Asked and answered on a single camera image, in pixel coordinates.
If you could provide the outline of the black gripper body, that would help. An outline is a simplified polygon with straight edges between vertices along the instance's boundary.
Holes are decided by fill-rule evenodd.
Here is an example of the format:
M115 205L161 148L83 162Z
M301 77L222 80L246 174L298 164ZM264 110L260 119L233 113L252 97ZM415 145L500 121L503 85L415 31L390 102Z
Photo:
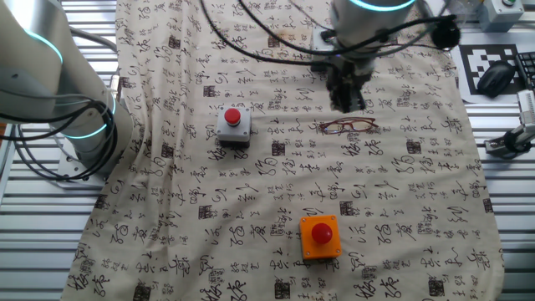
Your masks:
M327 89L335 90L347 84L359 89L366 83L365 74L356 74L356 65L348 61L334 61L327 67Z

